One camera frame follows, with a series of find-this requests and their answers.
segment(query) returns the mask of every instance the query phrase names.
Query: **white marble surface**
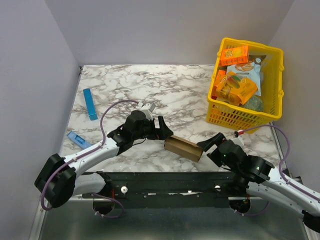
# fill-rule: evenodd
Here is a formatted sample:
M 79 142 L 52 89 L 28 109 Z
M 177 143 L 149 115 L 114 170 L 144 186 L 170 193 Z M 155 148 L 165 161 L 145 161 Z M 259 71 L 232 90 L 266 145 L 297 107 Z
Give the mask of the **white marble surface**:
M 232 138 L 233 130 L 206 122 L 207 94 L 213 65 L 87 65 L 74 100 L 67 133 L 75 131 L 94 144 L 102 139 L 100 117 L 111 103 L 121 99 L 155 102 L 155 116 L 162 115 L 176 136 L 194 143 L 218 132 Z M 90 88 L 98 120 L 89 119 L 83 89 Z M 107 113 L 106 132 L 124 123 L 135 104 L 122 103 Z M 279 164 L 279 154 L 271 129 L 264 127 L 253 134 L 242 135 L 245 151 Z M 81 149 L 65 137 L 61 155 Z M 91 171 L 109 172 L 200 172 L 224 171 L 205 154 L 198 163 L 164 150 L 164 142 L 146 140 L 123 154 L 107 159 Z

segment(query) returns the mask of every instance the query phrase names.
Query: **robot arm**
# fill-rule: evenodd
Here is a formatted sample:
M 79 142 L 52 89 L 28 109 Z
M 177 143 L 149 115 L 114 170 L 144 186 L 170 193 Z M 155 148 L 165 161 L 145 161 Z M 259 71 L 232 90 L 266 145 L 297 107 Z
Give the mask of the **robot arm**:
M 197 144 L 205 152 L 217 148 L 207 156 L 218 166 L 227 166 L 235 173 L 232 184 L 226 186 L 234 194 L 248 193 L 267 199 L 295 211 L 310 229 L 320 232 L 320 193 L 286 176 L 265 159 L 247 155 L 241 146 L 227 140 L 222 133 Z
M 65 157 L 57 153 L 50 156 L 34 185 L 41 193 L 45 189 L 44 196 L 53 208 L 60 207 L 72 196 L 99 193 L 103 188 L 108 188 L 111 180 L 103 172 L 84 173 L 130 149 L 135 140 L 165 140 L 173 135 L 162 116 L 158 116 L 159 128 L 155 127 L 151 115 L 154 108 L 153 103 L 147 103 L 140 110 L 132 111 L 125 123 L 111 131 L 105 141 Z

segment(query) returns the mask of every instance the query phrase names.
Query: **blue object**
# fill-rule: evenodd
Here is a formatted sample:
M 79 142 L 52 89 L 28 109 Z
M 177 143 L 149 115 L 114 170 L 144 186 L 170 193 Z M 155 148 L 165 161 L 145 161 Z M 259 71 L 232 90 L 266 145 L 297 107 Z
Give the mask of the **blue object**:
M 74 131 L 69 132 L 67 137 L 82 149 L 86 149 L 86 148 L 92 146 L 92 144 L 90 142 L 84 140 L 82 137 L 80 137 Z
M 86 109 L 88 110 L 89 118 L 91 121 L 97 120 L 97 113 L 92 99 L 90 88 L 83 89 L 84 100 L 86 104 Z

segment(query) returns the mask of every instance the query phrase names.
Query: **yellow basket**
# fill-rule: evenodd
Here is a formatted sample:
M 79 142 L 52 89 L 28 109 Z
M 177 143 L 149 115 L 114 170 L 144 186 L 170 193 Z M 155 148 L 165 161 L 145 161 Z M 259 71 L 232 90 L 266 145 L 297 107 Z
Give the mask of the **yellow basket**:
M 261 85 L 261 98 L 264 104 L 263 112 L 230 105 L 211 98 L 214 81 L 220 69 L 219 61 L 222 50 L 243 45 L 249 46 L 250 55 L 266 55 L 261 63 L 261 71 L 263 71 L 264 75 Z M 284 69 L 284 52 L 280 48 L 266 46 L 253 41 L 236 40 L 227 37 L 222 39 L 211 77 L 212 81 L 207 98 L 209 106 L 206 121 L 234 130 L 244 130 L 280 119 L 282 115 L 282 98 L 284 96 L 284 91 L 282 90 L 282 72 Z

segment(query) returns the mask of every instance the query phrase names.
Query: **gray wall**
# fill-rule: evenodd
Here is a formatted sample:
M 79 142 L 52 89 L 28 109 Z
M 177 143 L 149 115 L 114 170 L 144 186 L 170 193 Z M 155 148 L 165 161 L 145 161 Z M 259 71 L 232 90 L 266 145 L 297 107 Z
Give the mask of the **gray wall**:
M 0 239 L 28 239 L 34 181 L 60 149 L 79 67 L 43 0 L 1 1 Z
M 320 1 L 296 0 L 270 45 L 284 51 L 283 115 L 276 122 L 288 134 L 287 161 L 294 176 L 320 192 Z M 283 138 L 280 144 L 286 151 Z
M 212 64 L 224 37 L 268 44 L 292 0 L 46 0 L 81 64 Z

